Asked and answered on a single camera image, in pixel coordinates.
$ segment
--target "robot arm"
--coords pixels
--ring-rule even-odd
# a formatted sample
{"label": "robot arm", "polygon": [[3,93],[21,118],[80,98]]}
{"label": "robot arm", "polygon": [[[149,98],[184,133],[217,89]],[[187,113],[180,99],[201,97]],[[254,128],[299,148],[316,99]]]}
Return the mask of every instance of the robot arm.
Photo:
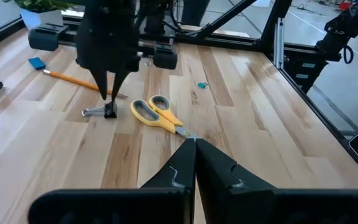
{"label": "robot arm", "polygon": [[[153,55],[156,67],[175,69],[177,55],[173,51],[172,41],[152,47],[139,46],[139,29],[142,22],[146,17],[157,18],[148,23],[160,24],[155,27],[161,29],[162,26],[163,30],[162,19],[166,10],[172,10],[173,0],[143,0],[137,14],[136,0],[62,1],[85,6],[85,13],[74,39],[76,62],[91,72],[104,100],[108,92],[107,72],[115,73],[112,101],[104,107],[105,118],[116,118],[114,100],[128,74],[139,70],[142,57]],[[66,29],[67,27],[43,24],[30,32],[30,46],[41,50],[55,50],[59,33]],[[53,38],[49,35],[51,31],[55,35]]]}
{"label": "robot arm", "polygon": [[358,36],[358,3],[353,4],[324,27],[327,32],[323,40],[317,42],[316,47],[327,54],[338,54],[343,48],[349,49],[347,43],[350,38]]}

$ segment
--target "pencil eraser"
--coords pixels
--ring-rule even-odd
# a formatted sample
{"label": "pencil eraser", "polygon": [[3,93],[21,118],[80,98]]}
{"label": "pencil eraser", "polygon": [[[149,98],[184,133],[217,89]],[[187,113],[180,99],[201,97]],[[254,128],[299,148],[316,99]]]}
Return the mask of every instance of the pencil eraser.
{"label": "pencil eraser", "polygon": [[30,58],[29,62],[36,70],[44,69],[46,67],[46,65],[38,57]]}

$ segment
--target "black metal frame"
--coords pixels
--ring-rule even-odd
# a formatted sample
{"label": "black metal frame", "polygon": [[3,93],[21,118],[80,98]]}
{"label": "black metal frame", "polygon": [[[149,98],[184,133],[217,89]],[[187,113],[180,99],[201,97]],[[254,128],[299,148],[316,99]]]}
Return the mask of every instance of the black metal frame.
{"label": "black metal frame", "polygon": [[[227,21],[232,19],[248,5],[251,5],[254,0],[243,0],[235,5],[230,11],[223,14],[218,20],[212,24],[206,25],[199,32],[193,30],[184,30],[183,33],[176,33],[175,42],[181,42],[186,44],[206,45],[212,47],[223,47],[227,49],[248,50],[254,52],[263,52],[268,58],[272,58],[273,54],[273,40],[274,40],[274,28],[278,18],[285,17],[285,14],[290,7],[292,0],[276,0],[273,9],[269,15],[265,29],[259,39],[249,37],[238,37],[232,35],[215,34],[214,31],[223,26]],[[73,43],[76,29],[78,28],[82,18],[75,16],[63,16],[65,25],[70,27],[69,32],[63,34],[59,41],[64,44]],[[8,26],[3,27],[0,30],[0,41],[9,37],[11,34],[17,32],[24,27],[22,19],[12,21]],[[169,40],[170,37],[160,37],[157,41]],[[156,40],[149,35],[141,34],[141,39]],[[285,43],[284,54],[287,57],[304,57],[313,58],[327,61],[339,61],[340,55],[328,55],[320,51],[314,46],[300,45]],[[301,96],[305,103],[312,109],[317,117],[324,123],[324,125],[330,130],[332,135],[341,143],[341,145],[349,152],[348,140],[341,134],[341,132],[325,117],[325,115],[316,107],[316,105],[307,97],[307,95],[298,87],[298,85],[292,80],[289,74],[282,69],[278,71],[287,79],[291,86]]]}

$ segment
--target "wooden plank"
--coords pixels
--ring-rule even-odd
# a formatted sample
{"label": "wooden plank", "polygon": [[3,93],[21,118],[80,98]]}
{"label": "wooden plank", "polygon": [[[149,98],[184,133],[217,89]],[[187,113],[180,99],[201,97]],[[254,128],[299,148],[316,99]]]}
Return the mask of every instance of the wooden plank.
{"label": "wooden plank", "polygon": [[[53,68],[54,72],[64,72],[76,55],[72,49],[62,49],[48,66]],[[23,100],[42,101],[49,91],[55,86],[57,78],[38,73],[34,81],[19,96]]]}
{"label": "wooden plank", "polygon": [[137,187],[141,187],[153,177],[171,156],[170,135],[162,128],[144,127]]}
{"label": "wooden plank", "polygon": [[64,188],[99,188],[117,121],[92,116],[67,174]]}
{"label": "wooden plank", "polygon": [[263,83],[258,83],[254,74],[249,71],[248,66],[244,66],[244,62],[241,59],[236,60],[234,58],[233,62],[253,99],[254,105],[260,112],[267,130],[272,136],[273,143],[282,156],[283,162],[296,186],[317,186],[317,180],[305,158],[294,143],[285,125],[276,113],[275,108],[271,105],[265,93],[262,91],[260,85],[263,85]]}
{"label": "wooden plank", "polygon": [[[73,48],[33,51],[24,30],[9,41],[0,44],[0,223],[25,223],[30,202],[52,189],[147,182],[184,141],[132,114],[133,100],[156,94],[170,99],[186,128],[277,187],[358,188],[356,162],[263,54],[178,44],[176,70],[143,59],[127,77],[117,119],[83,118],[84,108],[104,105],[99,93],[27,61],[40,57],[51,70],[94,82]],[[195,223],[205,223],[198,189],[195,205]]]}
{"label": "wooden plank", "polygon": [[222,73],[219,70],[212,50],[209,47],[198,47],[200,59],[203,64],[205,75],[210,89],[213,92],[215,102],[219,106],[233,106],[230,94],[224,83]]}
{"label": "wooden plank", "polygon": [[62,113],[34,113],[0,157],[0,222],[12,202],[26,190],[34,167],[63,118]]}
{"label": "wooden plank", "polygon": [[3,109],[0,115],[0,156],[16,138],[16,134],[26,124],[37,106],[37,102],[18,100]]}
{"label": "wooden plank", "polygon": [[114,135],[109,158],[104,170],[102,188],[136,188],[142,135]]}
{"label": "wooden plank", "polygon": [[294,186],[280,152],[267,133],[243,126],[238,122],[240,115],[235,108],[217,106],[216,109],[233,158],[240,165],[274,186]]}
{"label": "wooden plank", "polygon": [[25,191],[11,203],[2,223],[26,223],[37,197],[62,187],[88,124],[64,121],[52,134]]}
{"label": "wooden plank", "polygon": [[346,186],[327,158],[306,157],[306,161],[317,177],[321,187],[341,189]]}

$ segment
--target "scissors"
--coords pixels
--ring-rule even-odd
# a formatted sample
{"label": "scissors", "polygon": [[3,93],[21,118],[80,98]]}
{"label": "scissors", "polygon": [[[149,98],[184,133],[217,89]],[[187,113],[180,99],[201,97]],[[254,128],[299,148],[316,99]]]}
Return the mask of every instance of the scissors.
{"label": "scissors", "polygon": [[[149,115],[146,118],[137,111],[137,108],[142,108]],[[173,115],[171,111],[171,103],[165,96],[153,96],[147,104],[144,100],[134,100],[131,103],[132,113],[139,121],[149,126],[161,127],[170,131],[173,134],[179,134],[187,139],[200,138],[189,130],[183,127],[183,123]]]}

